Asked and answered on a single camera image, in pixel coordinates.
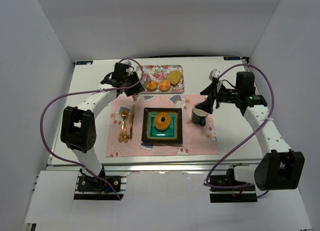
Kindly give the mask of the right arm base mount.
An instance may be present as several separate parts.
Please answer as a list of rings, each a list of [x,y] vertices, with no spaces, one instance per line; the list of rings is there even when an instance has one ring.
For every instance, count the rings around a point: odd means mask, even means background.
[[[212,204],[222,203],[254,203],[258,201],[254,185],[245,186],[245,182],[236,181],[234,165],[228,167],[225,174],[212,174],[209,178],[210,202]]]

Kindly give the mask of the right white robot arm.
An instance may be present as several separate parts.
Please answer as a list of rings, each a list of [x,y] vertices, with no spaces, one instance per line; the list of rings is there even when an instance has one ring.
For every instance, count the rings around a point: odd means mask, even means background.
[[[262,160],[257,165],[232,165],[227,169],[225,178],[209,173],[204,184],[212,190],[236,190],[251,185],[261,191],[296,189],[305,157],[302,152],[292,150],[269,117],[270,109],[265,98],[256,94],[254,74],[237,72],[236,83],[231,88],[223,85],[222,77],[220,71],[211,71],[211,84],[201,92],[207,98],[195,108],[212,114],[221,103],[234,104],[250,124],[253,136],[259,143]]]

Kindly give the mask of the orange donut bread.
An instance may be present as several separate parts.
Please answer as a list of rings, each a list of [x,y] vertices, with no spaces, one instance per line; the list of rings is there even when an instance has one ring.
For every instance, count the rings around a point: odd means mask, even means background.
[[[157,130],[165,131],[171,124],[171,117],[166,112],[160,112],[155,116],[153,123]]]

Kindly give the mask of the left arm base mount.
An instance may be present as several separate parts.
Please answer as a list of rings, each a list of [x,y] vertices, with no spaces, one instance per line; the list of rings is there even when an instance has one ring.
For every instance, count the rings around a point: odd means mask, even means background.
[[[124,176],[107,175],[106,180],[110,185],[101,180],[95,180],[93,177],[79,175],[77,178],[74,200],[83,201],[119,201],[113,189],[122,199],[126,188],[126,178]]]

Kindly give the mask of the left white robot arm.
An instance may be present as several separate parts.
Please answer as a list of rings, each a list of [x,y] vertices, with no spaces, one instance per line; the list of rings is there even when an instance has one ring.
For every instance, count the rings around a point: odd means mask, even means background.
[[[81,171],[89,176],[103,176],[94,145],[97,138],[95,119],[119,95],[137,96],[145,89],[130,61],[117,62],[114,70],[100,82],[98,89],[77,106],[67,106],[62,115],[60,139],[84,165]]]

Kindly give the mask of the silver metal tongs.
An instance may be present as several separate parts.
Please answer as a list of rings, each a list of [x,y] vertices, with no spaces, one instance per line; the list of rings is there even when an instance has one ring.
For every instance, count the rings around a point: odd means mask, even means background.
[[[137,93],[137,94],[135,94],[135,95],[132,96],[132,99],[133,99],[134,102],[137,101],[137,99],[138,99],[138,97],[140,96],[141,93],[143,93],[143,92],[146,91],[146,86],[147,86],[147,84],[148,84],[150,81],[151,81],[151,77],[150,77],[150,75],[148,74],[148,75],[146,76],[146,79],[141,82],[141,85],[142,85],[142,87],[143,87],[143,90],[141,90],[139,93]]]

